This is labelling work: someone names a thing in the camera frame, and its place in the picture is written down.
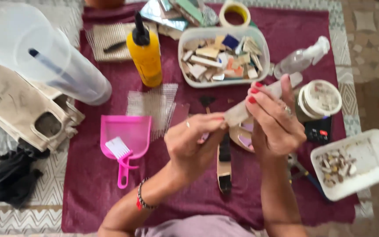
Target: masking tape roll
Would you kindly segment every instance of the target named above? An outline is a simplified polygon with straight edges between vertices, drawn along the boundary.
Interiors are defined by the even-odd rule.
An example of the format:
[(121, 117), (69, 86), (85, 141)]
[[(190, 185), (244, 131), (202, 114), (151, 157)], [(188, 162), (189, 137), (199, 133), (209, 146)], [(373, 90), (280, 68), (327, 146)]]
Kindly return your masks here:
[[(227, 12), (236, 12), (243, 18), (243, 24), (241, 25), (233, 25), (227, 22), (227, 20), (224, 18), (224, 14)], [(237, 3), (232, 0), (226, 1), (222, 8), (220, 9), (219, 13), (219, 21), (220, 25), (223, 27), (232, 27), (232, 26), (243, 26), (247, 27), (249, 23), (251, 22), (251, 14), (249, 13), (249, 10), (247, 7), (245, 7), (242, 3)]]

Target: ring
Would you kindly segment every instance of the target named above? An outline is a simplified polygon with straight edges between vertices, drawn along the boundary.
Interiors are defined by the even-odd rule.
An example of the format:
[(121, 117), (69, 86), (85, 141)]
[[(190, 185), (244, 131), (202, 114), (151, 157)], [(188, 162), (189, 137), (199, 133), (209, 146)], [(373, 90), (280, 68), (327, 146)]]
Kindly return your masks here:
[(292, 110), (289, 108), (289, 106), (287, 106), (287, 105), (285, 106), (285, 111), (289, 117), (292, 116)]

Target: canvas bag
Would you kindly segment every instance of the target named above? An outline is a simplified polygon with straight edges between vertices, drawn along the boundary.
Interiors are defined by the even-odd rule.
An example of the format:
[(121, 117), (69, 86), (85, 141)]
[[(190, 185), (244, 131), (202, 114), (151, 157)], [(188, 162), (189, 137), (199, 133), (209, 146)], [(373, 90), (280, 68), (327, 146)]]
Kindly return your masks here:
[(15, 140), (55, 151), (84, 119), (67, 96), (0, 65), (0, 126)]

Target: blue handle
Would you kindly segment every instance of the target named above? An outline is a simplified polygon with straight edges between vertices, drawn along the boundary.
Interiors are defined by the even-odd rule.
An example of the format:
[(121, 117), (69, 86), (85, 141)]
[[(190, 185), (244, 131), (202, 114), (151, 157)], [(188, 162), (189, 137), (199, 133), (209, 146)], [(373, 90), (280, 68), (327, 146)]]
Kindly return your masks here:
[(314, 176), (312, 176), (310, 173), (308, 173), (307, 175), (307, 178), (311, 181), (311, 183), (313, 183), (313, 185), (318, 189), (318, 191), (321, 193), (321, 195), (324, 197), (324, 199), (327, 201), (327, 202), (331, 202), (324, 194), (324, 191), (323, 191), (323, 188), (321, 187), (320, 183), (314, 178)]

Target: burgundy tablecloth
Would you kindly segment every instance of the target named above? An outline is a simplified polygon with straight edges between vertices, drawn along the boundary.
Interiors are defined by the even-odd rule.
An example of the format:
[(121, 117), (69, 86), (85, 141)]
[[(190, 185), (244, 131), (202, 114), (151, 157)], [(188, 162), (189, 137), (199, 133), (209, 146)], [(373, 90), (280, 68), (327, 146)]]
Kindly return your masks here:
[[(92, 24), (132, 22), (134, 10), (143, 3), (129, 4), (114, 11), (85, 9), (84, 27)], [(220, 5), (212, 5), (216, 12)], [(298, 48), (306, 48), (316, 42), (320, 35), (330, 39), (329, 13), (318, 11), (275, 10), (250, 8), (252, 20), (266, 37), (272, 62)], [(217, 100), (210, 106), (212, 112), (225, 111), (243, 100), (248, 86), (227, 86), (213, 89), (194, 89), (187, 85), (178, 66), (178, 41), (160, 35), (161, 58), (164, 83), (178, 83), (177, 103), (189, 103), (190, 113), (205, 113), (198, 98), (214, 96)], [(130, 171), (129, 186), (125, 190), (117, 187), (118, 164), (106, 158), (99, 147), (100, 116), (124, 115), (127, 109), (128, 91), (145, 91), (132, 61), (97, 63), (91, 47), (82, 31), (81, 52), (91, 60), (112, 84), (113, 94), (104, 105), (92, 107), (77, 103), (78, 110), (86, 119), (78, 127), (78, 134), (71, 139), (64, 184), (62, 230), (64, 232), (94, 232), (112, 205), (129, 192), (143, 178), (154, 175), (169, 160), (164, 141), (160, 138), (150, 144), (147, 154), (140, 160), (138, 170)], [(303, 72), (304, 83), (313, 79), (324, 79), (337, 86), (333, 53), (330, 50), (316, 66)], [(333, 140), (345, 138), (341, 112), (333, 119)], [(299, 161), (314, 173), (309, 159), (316, 145), (305, 143), (299, 149)], [(234, 218), (241, 224), (255, 229), (263, 227), (260, 199), (261, 169), (252, 154), (232, 145), (232, 194), (223, 197), (218, 189), (216, 164), (189, 188), (170, 197), (147, 219), (146, 225), (157, 225), (174, 218), (185, 218), (197, 214), (222, 214)], [(293, 183), (302, 220), (308, 225), (327, 221), (352, 222), (355, 217), (356, 195), (339, 202), (326, 203), (315, 187), (307, 180)]]

